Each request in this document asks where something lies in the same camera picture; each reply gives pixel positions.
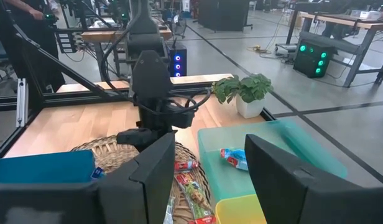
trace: metal frame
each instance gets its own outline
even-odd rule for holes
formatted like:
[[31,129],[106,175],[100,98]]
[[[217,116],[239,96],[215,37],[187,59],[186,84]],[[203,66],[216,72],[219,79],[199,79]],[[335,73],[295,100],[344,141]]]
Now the metal frame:
[[[77,30],[74,30],[76,28],[70,28],[70,26],[68,25],[68,20],[67,20],[67,15],[65,14],[65,11],[64,11],[64,4],[60,4],[60,9],[62,10],[63,12],[63,17],[65,19],[65,23],[66,23],[66,29],[57,29],[57,30],[63,30],[63,31],[73,31],[74,32],[86,32],[86,31],[95,31],[94,29],[90,29],[88,27],[88,24],[86,23],[86,20],[87,18],[91,18],[91,17],[95,17],[95,18],[98,18],[101,22],[103,22],[109,30],[107,31],[114,31],[114,30],[119,30],[118,28],[113,28],[111,27],[110,24],[108,24],[102,17],[101,17],[101,13],[100,13],[100,9],[98,9],[98,13],[96,13],[92,8],[89,7],[89,5],[87,5],[87,3],[83,2],[82,0],[70,0],[70,1],[73,1],[73,2],[70,2],[69,4],[67,4],[67,8],[70,9],[73,9],[73,7],[78,7],[78,12],[79,12],[79,16],[80,16],[80,23],[81,23],[81,28],[80,29],[77,29]],[[87,16],[85,15],[85,11],[89,11],[93,16]]]
[[[0,145],[0,158],[11,149],[15,142],[27,130],[27,127],[38,117],[39,113],[48,107],[69,106],[69,105],[86,105],[93,103],[108,103],[114,101],[123,101],[122,98],[105,98],[101,94],[101,88],[91,83],[89,80],[76,76],[76,72],[71,68],[58,61],[56,58],[45,52],[44,50],[35,47],[32,41],[22,40],[21,30],[17,30],[16,26],[12,24],[9,14],[4,10],[2,1],[0,1],[0,39],[4,46],[8,58],[12,63],[14,70],[21,79],[26,79],[29,85],[29,115],[28,120],[23,126],[19,126],[15,131]],[[83,92],[70,92],[70,93],[48,93],[42,94],[39,83],[34,73],[34,68],[27,59],[27,54],[32,50],[38,50],[40,54],[53,60],[57,63],[60,70],[74,79],[76,82],[87,87],[91,91]],[[204,83],[185,83],[174,85],[170,93],[191,95],[196,91],[211,87],[212,82]],[[129,89],[124,88],[120,91],[128,93]],[[17,106],[16,97],[0,98],[0,111],[15,110]],[[275,120],[275,118],[265,108],[261,116],[268,121]]]
[[378,75],[377,75],[377,78],[375,80],[375,83],[381,84],[381,82],[383,81],[383,64],[382,64],[381,68],[367,69],[367,70],[360,70],[359,69],[361,64],[362,64],[364,57],[367,54],[367,51],[371,45],[371,42],[377,33],[376,29],[369,29],[367,31],[367,34],[364,37],[364,40],[361,43],[361,45],[354,45],[354,44],[351,44],[349,42],[345,42],[342,40],[335,40],[335,39],[331,39],[328,37],[323,37],[321,35],[310,33],[309,30],[310,30],[312,20],[313,20],[312,18],[307,18],[307,17],[305,18],[303,25],[302,25],[302,30],[300,32],[298,47],[299,47],[302,40],[311,40],[314,42],[320,42],[320,43],[324,43],[326,45],[334,46],[336,49],[339,49],[339,50],[342,50],[342,51],[345,51],[347,53],[355,55],[356,58],[354,59],[352,65],[346,64],[346,63],[341,63],[341,64],[351,68],[349,73],[348,73],[348,76],[345,79],[345,82],[343,83],[344,87],[350,87],[353,80],[354,80],[354,77],[356,77],[357,74],[363,74],[363,73],[376,73],[377,72]]

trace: gray floor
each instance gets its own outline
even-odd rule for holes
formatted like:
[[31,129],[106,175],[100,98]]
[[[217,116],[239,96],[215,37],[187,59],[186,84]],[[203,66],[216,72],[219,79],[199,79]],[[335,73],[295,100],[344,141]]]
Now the gray floor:
[[[328,73],[340,78],[326,75],[319,80],[309,79],[293,70],[292,65],[247,50],[255,45],[274,50],[275,43],[284,43],[288,33],[285,17],[278,12],[251,11],[248,23],[254,25],[253,30],[247,27],[244,32],[214,32],[190,21],[193,30],[187,29],[186,37],[180,40],[188,49],[188,75],[233,73],[245,77],[246,73],[263,73],[274,86],[274,94],[268,95],[266,101],[272,114],[291,119],[310,133],[348,168],[348,180],[364,187],[383,185],[383,83],[373,85],[376,75],[364,74],[356,77],[352,88],[339,87],[349,69],[335,63],[329,65]],[[321,33],[324,26],[312,26],[311,32]],[[294,34],[292,41],[296,42],[298,30]],[[365,30],[361,30],[347,40],[358,44],[364,34]],[[340,55],[351,58],[342,52]],[[69,57],[79,60],[82,54]],[[91,81],[100,81],[98,65],[89,55],[81,62],[66,55],[61,55],[60,60]],[[382,62],[383,41],[375,41],[364,63],[379,67]],[[122,67],[122,72],[126,73],[126,69]]]

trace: teal plastic tray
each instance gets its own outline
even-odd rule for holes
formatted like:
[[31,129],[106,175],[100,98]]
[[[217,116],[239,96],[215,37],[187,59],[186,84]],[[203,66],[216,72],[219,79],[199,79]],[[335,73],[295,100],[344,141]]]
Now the teal plastic tray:
[[198,150],[216,202],[226,198],[255,194],[249,173],[235,169],[220,156],[222,148],[244,150],[246,134],[255,134],[338,177],[347,176],[345,166],[293,121],[281,120],[228,128],[206,128],[198,132]]

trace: snack package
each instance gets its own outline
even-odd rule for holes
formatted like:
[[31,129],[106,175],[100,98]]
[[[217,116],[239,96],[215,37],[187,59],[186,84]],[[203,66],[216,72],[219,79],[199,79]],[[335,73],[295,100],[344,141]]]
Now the snack package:
[[93,173],[92,173],[92,175],[91,175],[91,178],[93,179],[93,180],[95,180],[95,179],[99,179],[99,178],[101,178],[101,177],[104,177],[106,174],[104,173],[104,170],[102,169],[102,168],[100,168],[100,167],[97,167],[94,171],[93,171]]
[[167,211],[165,212],[164,224],[173,224],[172,208],[175,203],[175,197],[169,197]]
[[235,168],[248,171],[246,152],[241,149],[221,149],[221,157]]
[[186,196],[187,202],[196,224],[214,224],[215,215],[211,210],[205,194],[195,181],[194,175],[190,171],[183,171],[175,174],[175,178]]
[[192,168],[196,167],[198,167],[198,162],[195,160],[190,160],[187,162],[175,161],[175,171],[191,170]]

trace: green leaves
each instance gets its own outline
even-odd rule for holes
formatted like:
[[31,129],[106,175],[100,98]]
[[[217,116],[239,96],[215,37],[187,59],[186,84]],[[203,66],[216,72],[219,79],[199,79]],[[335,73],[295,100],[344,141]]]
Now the green leaves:
[[263,74],[252,74],[239,81],[237,75],[223,78],[213,83],[213,93],[220,103],[230,103],[239,94],[242,100],[250,103],[254,100],[262,100],[266,93],[273,90],[272,82]]

